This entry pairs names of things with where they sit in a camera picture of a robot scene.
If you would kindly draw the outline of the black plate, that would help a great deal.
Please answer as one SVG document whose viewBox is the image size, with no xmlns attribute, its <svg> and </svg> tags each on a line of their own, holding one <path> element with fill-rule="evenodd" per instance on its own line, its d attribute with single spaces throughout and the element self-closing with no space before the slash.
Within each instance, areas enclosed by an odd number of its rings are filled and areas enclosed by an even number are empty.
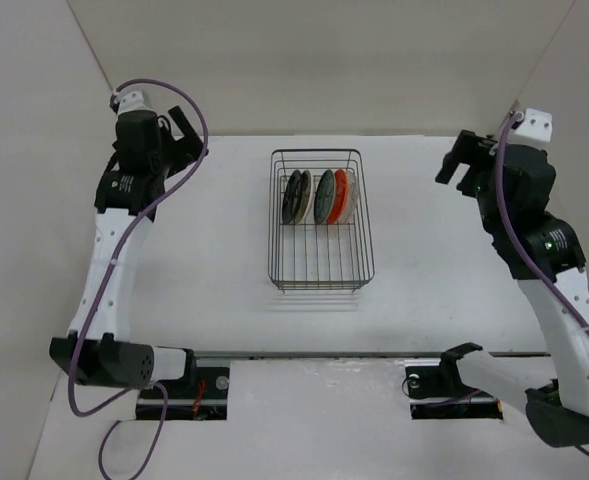
<svg viewBox="0 0 589 480">
<path fill-rule="evenodd" d="M 291 224 L 298 213 L 302 198 L 302 173 L 294 170 L 283 194 L 281 217 L 284 224 Z"/>
</svg>

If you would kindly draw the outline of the cream plate with flowers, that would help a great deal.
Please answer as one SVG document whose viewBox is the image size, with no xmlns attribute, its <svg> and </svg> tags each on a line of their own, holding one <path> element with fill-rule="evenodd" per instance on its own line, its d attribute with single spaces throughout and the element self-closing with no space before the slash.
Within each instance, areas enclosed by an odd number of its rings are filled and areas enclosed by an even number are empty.
<svg viewBox="0 0 589 480">
<path fill-rule="evenodd" d="M 305 221 L 313 204 L 313 176 L 309 170 L 304 170 L 301 175 L 301 188 L 301 201 L 294 218 L 294 223 L 296 225 Z"/>
</svg>

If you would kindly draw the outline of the clear glass plate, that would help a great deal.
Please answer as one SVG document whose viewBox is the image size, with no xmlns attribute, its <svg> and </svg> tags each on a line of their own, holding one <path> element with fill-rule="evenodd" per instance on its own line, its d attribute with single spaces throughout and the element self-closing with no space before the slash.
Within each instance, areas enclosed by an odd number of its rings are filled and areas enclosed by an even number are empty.
<svg viewBox="0 0 589 480">
<path fill-rule="evenodd" d="M 349 223 L 351 221 L 351 217 L 355 210 L 355 207 L 358 203 L 358 198 L 360 195 L 360 186 L 358 176 L 354 171 L 348 170 L 348 180 L 349 180 L 349 190 L 348 190 L 348 203 L 346 205 L 345 216 L 343 218 L 345 223 Z"/>
</svg>

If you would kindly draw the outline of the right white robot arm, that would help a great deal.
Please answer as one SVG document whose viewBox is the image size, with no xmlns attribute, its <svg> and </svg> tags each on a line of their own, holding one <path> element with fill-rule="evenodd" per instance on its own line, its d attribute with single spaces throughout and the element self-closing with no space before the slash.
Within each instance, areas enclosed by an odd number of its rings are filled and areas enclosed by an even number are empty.
<svg viewBox="0 0 589 480">
<path fill-rule="evenodd" d="M 543 149 L 495 141 L 463 130 L 436 176 L 476 199 L 484 230 L 527 298 L 555 371 L 549 381 L 516 373 L 474 343 L 442 353 L 439 387 L 453 396 L 471 389 L 494 396 L 527 417 L 554 448 L 589 445 L 589 289 L 577 234 L 547 210 L 556 171 Z"/>
</svg>

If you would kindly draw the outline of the orange plate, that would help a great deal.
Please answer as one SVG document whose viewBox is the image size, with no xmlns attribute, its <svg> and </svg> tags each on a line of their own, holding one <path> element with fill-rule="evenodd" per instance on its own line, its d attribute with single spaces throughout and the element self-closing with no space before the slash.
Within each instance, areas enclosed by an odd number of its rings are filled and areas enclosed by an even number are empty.
<svg viewBox="0 0 589 480">
<path fill-rule="evenodd" d="M 346 208 L 349 192 L 349 177 L 345 170 L 336 170 L 334 172 L 335 179 L 335 196 L 332 210 L 326 219 L 327 224 L 335 224 L 338 222 L 343 211 Z"/>
</svg>

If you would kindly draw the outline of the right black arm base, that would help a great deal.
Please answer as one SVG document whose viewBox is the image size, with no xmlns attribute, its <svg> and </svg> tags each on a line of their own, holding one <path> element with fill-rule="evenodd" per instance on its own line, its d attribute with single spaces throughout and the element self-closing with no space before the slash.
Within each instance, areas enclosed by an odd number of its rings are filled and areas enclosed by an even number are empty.
<svg viewBox="0 0 589 480">
<path fill-rule="evenodd" d="M 410 365 L 405 373 L 402 390 L 410 400 L 412 420 L 504 418 L 497 399 L 478 389 L 448 386 L 437 365 Z"/>
</svg>

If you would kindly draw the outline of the blue patterned plate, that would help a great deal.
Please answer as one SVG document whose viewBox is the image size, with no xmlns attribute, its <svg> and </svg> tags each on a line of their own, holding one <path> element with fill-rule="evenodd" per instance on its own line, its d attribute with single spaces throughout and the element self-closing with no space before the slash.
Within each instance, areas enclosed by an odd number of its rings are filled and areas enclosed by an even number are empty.
<svg viewBox="0 0 589 480">
<path fill-rule="evenodd" d="M 318 182 L 314 200 L 314 220 L 323 224 L 328 219 L 334 205 L 336 181 L 332 170 L 325 170 Z"/>
</svg>

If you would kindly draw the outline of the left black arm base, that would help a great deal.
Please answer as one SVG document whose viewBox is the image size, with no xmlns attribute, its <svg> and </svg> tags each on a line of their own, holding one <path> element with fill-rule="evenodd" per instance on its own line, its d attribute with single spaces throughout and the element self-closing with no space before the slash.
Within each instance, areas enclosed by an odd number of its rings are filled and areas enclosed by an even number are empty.
<svg viewBox="0 0 589 480">
<path fill-rule="evenodd" d="M 204 359 L 194 380 L 162 380 L 168 393 L 166 421 L 224 421 L 228 413 L 230 362 Z"/>
</svg>

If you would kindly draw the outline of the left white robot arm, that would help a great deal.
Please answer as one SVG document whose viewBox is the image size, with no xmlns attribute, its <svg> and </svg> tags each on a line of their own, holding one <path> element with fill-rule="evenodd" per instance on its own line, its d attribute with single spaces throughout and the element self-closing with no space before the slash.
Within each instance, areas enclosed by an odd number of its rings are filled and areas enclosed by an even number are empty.
<svg viewBox="0 0 589 480">
<path fill-rule="evenodd" d="M 81 303 L 51 359 L 76 385 L 145 389 L 157 381 L 178 397 L 197 387 L 190 349 L 134 343 L 130 307 L 142 248 L 165 181 L 195 162 L 203 142 L 178 106 L 159 115 L 121 109 L 114 153 L 96 190 L 95 242 Z"/>
</svg>

